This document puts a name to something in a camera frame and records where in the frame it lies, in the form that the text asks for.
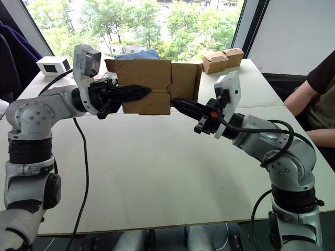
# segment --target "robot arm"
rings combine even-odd
[[[94,81],[101,53],[88,45],[77,45],[73,76],[78,85],[54,88],[31,99],[17,100],[7,108],[12,125],[8,133],[4,202],[0,212],[0,250],[30,250],[47,209],[60,201],[61,179],[51,173],[51,128],[62,119],[86,112],[104,119],[117,112],[122,102],[146,96],[143,86],[117,87],[108,80]]]
[[[276,156],[289,136],[279,133],[281,129],[271,121],[234,113],[241,97],[238,72],[220,77],[215,92],[217,99],[209,100],[205,106],[186,99],[176,99],[173,104],[181,113],[198,120],[195,132],[231,139],[233,145],[259,160],[269,173],[273,210],[269,213],[269,236],[273,247],[284,249],[286,244],[304,243],[317,250],[322,246],[322,234],[312,174],[314,149],[293,139],[289,148]]]

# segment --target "table surface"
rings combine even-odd
[[[236,112],[284,120],[306,136],[284,106]],[[257,160],[227,139],[194,133],[196,121],[179,112],[113,114],[105,120],[83,116],[78,121],[87,138],[90,165],[79,233],[248,220],[258,197],[270,188]],[[9,129],[0,121],[0,177],[5,177]],[[62,177],[62,198],[46,212],[39,234],[69,234],[85,190],[82,139],[72,120],[53,127],[53,153]],[[335,173],[318,150],[314,175],[317,197],[326,203],[321,211],[334,210]],[[256,218],[267,218],[269,210],[267,197]]]
[[[276,92],[272,89],[261,72],[257,69],[250,59],[243,59],[240,66],[227,68],[223,72],[207,75],[202,73],[198,102],[206,104],[210,98],[215,98],[214,83],[219,76],[226,75],[231,71],[238,71],[242,98],[238,107],[263,107],[263,106],[282,106],[284,105]],[[36,97],[40,91],[54,79],[45,77],[41,72],[32,80],[30,85],[20,95],[19,99]],[[57,81],[53,87],[75,85],[72,74]]]

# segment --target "small white box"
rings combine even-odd
[[[36,63],[45,76],[58,76],[71,68],[66,56],[45,56]]]

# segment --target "window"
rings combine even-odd
[[[231,46],[244,0],[24,0],[55,55],[90,44],[115,56],[155,49],[201,60]]]

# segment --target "brown cardboard box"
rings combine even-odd
[[[228,58],[223,52],[206,55],[203,61],[203,69],[207,74],[221,72],[226,69]]]
[[[171,99],[198,99],[201,66],[171,63],[170,60],[105,60],[108,71],[116,72],[119,86],[142,85],[151,93],[141,100],[122,104],[124,113],[169,115]]]
[[[223,52],[229,59],[227,67],[234,67],[240,65],[244,55],[244,52],[240,48],[224,50]]]

